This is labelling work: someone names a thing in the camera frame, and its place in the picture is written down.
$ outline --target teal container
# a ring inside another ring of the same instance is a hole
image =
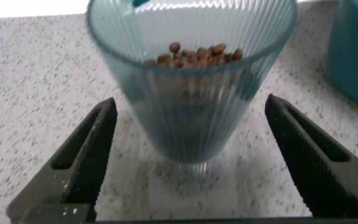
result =
[[[334,85],[358,101],[358,0],[340,0],[331,32],[328,70]]]
[[[175,161],[206,161],[222,150],[291,35],[296,2],[135,3],[91,1],[91,34],[153,147]],[[173,41],[190,50],[225,43],[244,58],[194,69],[144,64]]]

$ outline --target ribbed glass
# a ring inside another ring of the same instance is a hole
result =
[[[295,0],[94,0],[88,25],[151,143],[181,162],[201,162],[229,139],[297,18]],[[243,60],[218,67],[144,65],[179,41],[196,50],[225,43]]]

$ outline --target speckled countertop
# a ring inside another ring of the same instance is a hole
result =
[[[335,2],[301,4],[298,28],[225,150],[195,167],[204,175],[183,174],[150,149],[83,15],[0,19],[0,223],[9,222],[9,202],[110,96],[119,123],[96,205],[99,220],[310,215],[264,103],[269,93],[287,99],[358,156],[358,105],[327,81],[324,65],[335,10]],[[182,184],[184,175],[191,178]]]

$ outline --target black clamp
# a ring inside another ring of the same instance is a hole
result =
[[[358,158],[289,102],[269,95],[265,114],[314,218],[144,220],[137,223],[358,223]],[[12,223],[94,223],[117,123],[112,98],[93,108],[7,208]],[[110,221],[103,223],[134,222]]]

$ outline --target glass rim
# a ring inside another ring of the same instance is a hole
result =
[[[95,0],[89,1],[88,9],[86,10],[86,23],[88,25],[88,29],[91,33],[92,38],[95,40],[96,44],[101,49],[109,52],[114,57],[118,58],[119,60],[123,61],[124,63],[128,63],[129,65],[135,66],[141,70],[155,71],[158,73],[166,73],[166,74],[172,74],[172,75],[194,75],[195,73],[197,73],[198,75],[210,75],[211,72],[215,73],[215,72],[221,72],[221,71],[225,71],[225,70],[235,70],[235,69],[239,69],[239,68],[245,67],[247,65],[250,65],[250,64],[254,63],[255,61],[258,61],[262,57],[271,55],[279,48],[279,46],[281,46],[282,44],[285,44],[287,42],[287,40],[289,39],[289,37],[291,36],[291,34],[295,28],[296,21],[298,19],[298,8],[297,8],[296,0],[286,0],[286,1],[289,1],[291,4],[290,5],[290,7],[291,7],[290,22],[287,24],[287,27],[285,28],[283,34],[278,36],[278,38],[275,41],[273,41],[271,44],[269,44],[268,46],[262,48],[260,51],[254,53],[248,57],[245,57],[241,60],[237,60],[235,62],[225,63],[223,65],[217,65],[217,66],[213,66],[211,68],[177,69],[177,68],[159,67],[159,66],[155,66],[155,65],[146,65],[143,62],[138,62],[138,61],[133,60],[129,57],[126,57],[125,55],[121,54],[116,49],[114,49],[114,47],[110,47],[108,44],[103,42],[96,35],[96,33],[94,32],[94,27],[91,25],[91,13],[92,13],[92,7],[93,7],[94,1]]]

